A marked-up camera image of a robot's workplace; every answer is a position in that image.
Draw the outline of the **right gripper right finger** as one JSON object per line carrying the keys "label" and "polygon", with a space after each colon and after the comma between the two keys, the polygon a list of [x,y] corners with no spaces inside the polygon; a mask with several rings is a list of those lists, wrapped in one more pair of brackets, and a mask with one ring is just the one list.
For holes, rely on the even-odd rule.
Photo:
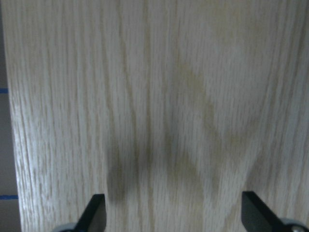
{"label": "right gripper right finger", "polygon": [[248,232],[307,232],[303,223],[279,218],[253,191],[241,196],[241,222]]}

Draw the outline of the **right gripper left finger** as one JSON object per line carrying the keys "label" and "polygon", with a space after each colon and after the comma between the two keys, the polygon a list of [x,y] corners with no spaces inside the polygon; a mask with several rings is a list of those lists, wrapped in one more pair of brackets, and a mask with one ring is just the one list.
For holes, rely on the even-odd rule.
{"label": "right gripper left finger", "polygon": [[104,194],[94,194],[74,227],[75,232],[104,232],[107,213]]}

